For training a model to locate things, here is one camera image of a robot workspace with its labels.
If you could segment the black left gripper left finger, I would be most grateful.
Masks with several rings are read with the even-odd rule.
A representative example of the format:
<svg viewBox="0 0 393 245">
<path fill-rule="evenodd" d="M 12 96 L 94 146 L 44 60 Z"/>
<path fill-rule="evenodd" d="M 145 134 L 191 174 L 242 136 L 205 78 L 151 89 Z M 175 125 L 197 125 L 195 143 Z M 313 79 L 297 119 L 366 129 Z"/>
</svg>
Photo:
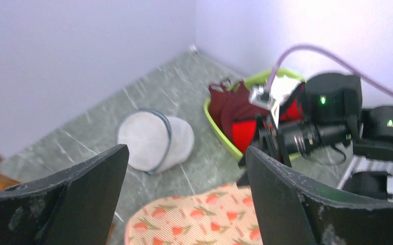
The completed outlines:
<svg viewBox="0 0 393 245">
<path fill-rule="evenodd" d="M 35 181 L 0 174 L 0 244 L 106 244 L 128 159 L 119 144 Z"/>
</svg>

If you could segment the floral mesh bra laundry bag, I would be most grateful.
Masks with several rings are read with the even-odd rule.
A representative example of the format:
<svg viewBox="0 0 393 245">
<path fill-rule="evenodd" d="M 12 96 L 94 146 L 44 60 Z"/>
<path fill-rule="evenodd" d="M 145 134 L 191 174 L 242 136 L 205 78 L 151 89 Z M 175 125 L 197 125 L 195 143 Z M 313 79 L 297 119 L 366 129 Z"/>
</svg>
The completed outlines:
<svg viewBox="0 0 393 245">
<path fill-rule="evenodd" d="M 249 187 L 157 199 L 128 221 L 125 244 L 262 244 Z"/>
</svg>

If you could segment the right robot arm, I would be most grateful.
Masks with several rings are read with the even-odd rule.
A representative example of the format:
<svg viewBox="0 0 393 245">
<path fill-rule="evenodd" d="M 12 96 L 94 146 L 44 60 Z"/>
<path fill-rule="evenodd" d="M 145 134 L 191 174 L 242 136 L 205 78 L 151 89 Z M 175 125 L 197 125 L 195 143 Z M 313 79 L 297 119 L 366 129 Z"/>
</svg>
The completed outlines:
<svg viewBox="0 0 393 245">
<path fill-rule="evenodd" d="M 257 116 L 252 145 L 290 166 L 290 156 L 309 158 L 321 148 L 350 146 L 357 159 L 393 163 L 393 106 L 364 108 L 358 76 L 321 73 L 304 82 L 275 79 L 269 92 L 253 91 L 269 104 Z M 339 189 L 393 202 L 393 169 L 351 163 Z"/>
</svg>

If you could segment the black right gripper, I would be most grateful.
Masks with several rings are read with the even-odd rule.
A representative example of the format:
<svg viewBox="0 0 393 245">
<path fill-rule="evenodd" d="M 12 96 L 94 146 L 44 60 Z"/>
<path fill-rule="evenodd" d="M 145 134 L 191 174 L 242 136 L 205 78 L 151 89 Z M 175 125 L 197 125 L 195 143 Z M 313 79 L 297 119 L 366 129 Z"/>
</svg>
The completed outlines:
<svg viewBox="0 0 393 245">
<path fill-rule="evenodd" d="M 310 121 L 288 122 L 276 127 L 271 115 L 256 116 L 255 147 L 279 162 L 291 167 L 290 156 L 301 155 L 311 160 L 311 153 L 330 147 L 347 159 L 336 145 L 351 144 L 351 134 L 346 125 L 315 125 Z"/>
</svg>

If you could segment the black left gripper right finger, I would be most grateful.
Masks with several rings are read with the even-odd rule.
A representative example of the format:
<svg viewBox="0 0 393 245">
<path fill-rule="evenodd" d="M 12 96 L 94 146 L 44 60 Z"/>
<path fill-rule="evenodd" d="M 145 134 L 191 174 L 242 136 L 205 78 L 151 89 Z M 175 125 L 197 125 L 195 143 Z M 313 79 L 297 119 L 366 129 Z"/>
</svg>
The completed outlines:
<svg viewBox="0 0 393 245">
<path fill-rule="evenodd" d="M 245 160 L 264 244 L 393 244 L 393 202 L 332 188 L 253 146 Z"/>
</svg>

